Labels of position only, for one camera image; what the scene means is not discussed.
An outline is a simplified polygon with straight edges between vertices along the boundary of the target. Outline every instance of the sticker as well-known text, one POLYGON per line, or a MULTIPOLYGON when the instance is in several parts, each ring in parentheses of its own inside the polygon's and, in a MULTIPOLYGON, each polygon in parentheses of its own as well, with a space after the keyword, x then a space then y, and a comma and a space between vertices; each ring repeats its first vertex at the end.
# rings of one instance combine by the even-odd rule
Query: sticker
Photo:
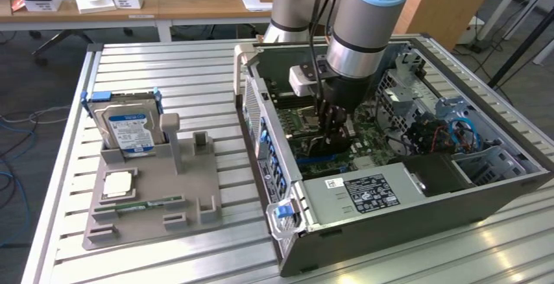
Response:
POLYGON ((119 147, 128 153, 140 153, 154 149, 154 140, 144 114, 116 115, 108 118, 119 147))
POLYGON ((146 206, 135 206, 135 207, 128 207, 128 208, 122 208, 118 210, 118 213, 128 213, 131 211, 143 211, 146 210, 147 207, 146 206))
POLYGON ((343 185, 361 213, 401 204, 382 174, 349 180, 343 185))
POLYGON ((154 18, 154 15, 130 15, 130 18, 154 18))
POLYGON ((343 178, 335 178, 326 180, 327 189, 338 188, 345 186, 343 178))

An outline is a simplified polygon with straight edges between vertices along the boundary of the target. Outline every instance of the wooden panel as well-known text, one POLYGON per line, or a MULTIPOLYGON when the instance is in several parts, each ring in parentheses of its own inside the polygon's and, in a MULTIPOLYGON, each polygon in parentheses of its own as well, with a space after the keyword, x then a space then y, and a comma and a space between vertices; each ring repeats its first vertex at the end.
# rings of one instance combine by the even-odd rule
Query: wooden panel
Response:
POLYGON ((407 0, 395 33, 432 34, 452 49, 484 0, 407 0))
POLYGON ((397 34, 407 33, 407 28, 410 27, 413 18, 415 16, 415 13, 418 12, 421 2, 422 0, 407 0, 406 1, 401 17, 398 18, 394 33, 397 34))

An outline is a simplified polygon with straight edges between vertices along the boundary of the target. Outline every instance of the blue release clip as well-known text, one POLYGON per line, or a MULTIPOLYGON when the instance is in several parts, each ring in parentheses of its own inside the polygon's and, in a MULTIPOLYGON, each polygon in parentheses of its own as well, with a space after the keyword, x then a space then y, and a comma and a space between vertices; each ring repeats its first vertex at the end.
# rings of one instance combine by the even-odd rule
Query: blue release clip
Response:
POLYGON ((87 91, 83 91, 80 94, 80 104, 83 105, 83 109, 86 109, 88 116, 92 117, 92 112, 90 111, 88 103, 87 103, 87 95, 88 95, 87 91))
POLYGON ((162 92, 158 88, 154 88, 154 99, 157 100, 159 114, 165 114, 165 107, 162 107, 162 92))
POLYGON ((110 101, 112 99, 112 92, 111 91, 95 91, 90 97, 90 101, 92 102, 102 102, 110 101))
POLYGON ((294 215, 294 210, 291 205, 279 206, 275 209, 275 215, 278 218, 291 217, 294 215))

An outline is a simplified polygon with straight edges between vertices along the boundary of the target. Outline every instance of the black stand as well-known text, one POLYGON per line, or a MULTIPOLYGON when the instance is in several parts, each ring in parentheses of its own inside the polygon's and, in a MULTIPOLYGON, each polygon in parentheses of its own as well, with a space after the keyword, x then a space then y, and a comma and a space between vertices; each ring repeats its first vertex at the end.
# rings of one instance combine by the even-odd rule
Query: black stand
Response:
POLYGON ((526 38, 524 43, 520 45, 518 49, 516 50, 516 52, 513 53, 513 55, 508 59, 506 63, 504 64, 504 66, 498 70, 497 74, 494 75, 493 79, 489 81, 488 85, 492 88, 494 86, 497 86, 497 84, 502 80, 505 74, 509 72, 510 68, 516 65, 520 58, 524 56, 524 54, 526 53, 529 47, 533 45, 533 43, 536 42, 538 37, 542 35, 542 33, 545 32, 545 30, 548 29, 548 26, 553 23, 553 21, 554 21, 554 8, 548 13, 545 19, 538 24, 538 26, 536 27, 533 32, 529 34, 529 37, 526 38))

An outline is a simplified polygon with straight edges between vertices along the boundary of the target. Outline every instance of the metal extrusion frame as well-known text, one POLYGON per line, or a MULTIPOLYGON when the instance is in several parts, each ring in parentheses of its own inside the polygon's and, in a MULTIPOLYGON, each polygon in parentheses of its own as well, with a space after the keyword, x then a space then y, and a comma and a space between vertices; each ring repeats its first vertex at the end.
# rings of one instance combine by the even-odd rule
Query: metal extrusion frame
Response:
MULTIPOLYGON (((414 38, 529 143, 554 160, 554 142, 433 39, 414 38)), ((278 276, 235 112, 235 45, 255 40, 131 43, 87 53, 23 283, 506 283, 554 282, 554 182, 486 220, 299 276, 278 276), (79 105, 86 89, 131 92, 158 86, 179 138, 207 130, 215 141, 225 224, 214 231, 87 252, 80 246, 100 154, 100 134, 79 105)), ((450 81, 428 74, 442 96, 450 81)))

